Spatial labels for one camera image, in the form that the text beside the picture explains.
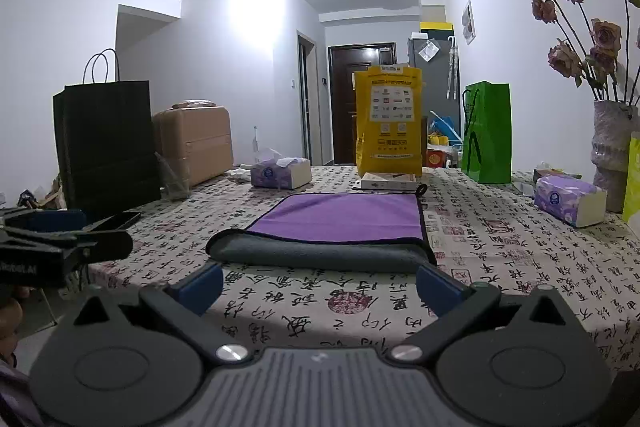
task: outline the tissue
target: tissue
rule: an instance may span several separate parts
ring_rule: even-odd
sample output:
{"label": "tissue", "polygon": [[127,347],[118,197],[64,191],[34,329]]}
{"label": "tissue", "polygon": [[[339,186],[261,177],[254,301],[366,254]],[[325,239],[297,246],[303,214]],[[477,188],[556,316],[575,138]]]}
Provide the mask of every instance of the tissue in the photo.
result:
{"label": "tissue", "polygon": [[536,183],[535,204],[572,227],[604,220],[607,191],[566,176],[544,176]]}
{"label": "tissue", "polygon": [[270,158],[251,167],[254,187],[298,188],[311,181],[311,162],[306,158]]}

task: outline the yellow paper bag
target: yellow paper bag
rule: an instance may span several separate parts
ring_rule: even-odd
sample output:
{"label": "yellow paper bag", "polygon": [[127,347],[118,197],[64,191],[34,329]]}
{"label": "yellow paper bag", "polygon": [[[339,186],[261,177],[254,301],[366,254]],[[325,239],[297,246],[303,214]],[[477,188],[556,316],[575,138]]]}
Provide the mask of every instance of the yellow paper bag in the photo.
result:
{"label": "yellow paper bag", "polygon": [[631,133],[629,172],[626,178],[625,208],[622,211],[622,219],[640,237],[640,132]]}
{"label": "yellow paper bag", "polygon": [[372,66],[355,84],[358,174],[422,174],[422,70]]}

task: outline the vase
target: vase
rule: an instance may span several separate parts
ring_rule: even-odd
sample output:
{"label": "vase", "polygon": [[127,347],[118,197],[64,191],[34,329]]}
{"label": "vase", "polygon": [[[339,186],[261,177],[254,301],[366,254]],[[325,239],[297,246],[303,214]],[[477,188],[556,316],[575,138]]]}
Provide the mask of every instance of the vase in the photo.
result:
{"label": "vase", "polygon": [[591,162],[596,166],[593,184],[607,191],[607,212],[622,212],[631,133],[640,130],[638,108],[623,102],[593,102]]}

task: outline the chinese calligraphy tablecloth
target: chinese calligraphy tablecloth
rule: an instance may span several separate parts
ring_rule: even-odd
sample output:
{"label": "chinese calligraphy tablecloth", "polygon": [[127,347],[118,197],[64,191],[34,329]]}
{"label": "chinese calligraphy tablecloth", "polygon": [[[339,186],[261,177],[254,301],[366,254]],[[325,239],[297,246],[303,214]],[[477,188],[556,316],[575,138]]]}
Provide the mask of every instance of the chinese calligraphy tablecloth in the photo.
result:
{"label": "chinese calligraphy tablecloth", "polygon": [[[515,172],[530,179],[530,173]],[[128,259],[92,267],[109,287],[177,282],[207,259],[216,232],[247,227],[283,197],[344,192],[352,167],[315,167],[297,190],[238,184],[220,176],[187,201],[140,208]],[[479,185],[456,169],[425,169],[421,198],[438,265],[467,284],[508,293],[556,286],[614,371],[640,367],[640,241],[616,215],[576,230],[540,211],[512,185]],[[329,272],[226,264],[223,295],[205,315],[239,342],[278,346],[374,346],[386,352],[435,320],[414,275]]]}

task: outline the refrigerator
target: refrigerator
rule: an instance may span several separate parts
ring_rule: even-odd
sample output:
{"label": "refrigerator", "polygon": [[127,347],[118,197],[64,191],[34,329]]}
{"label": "refrigerator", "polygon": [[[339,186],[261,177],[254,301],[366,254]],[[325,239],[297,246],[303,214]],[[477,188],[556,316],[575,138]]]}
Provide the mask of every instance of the refrigerator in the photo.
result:
{"label": "refrigerator", "polygon": [[409,39],[409,65],[422,70],[422,117],[427,117],[427,129],[431,126],[435,111],[441,118],[448,116],[453,121],[453,128],[460,134],[460,82],[451,80],[449,97],[447,98],[447,83],[449,80],[449,51],[451,41],[447,39],[435,40],[440,50],[429,61],[420,55],[427,45],[428,39]]}

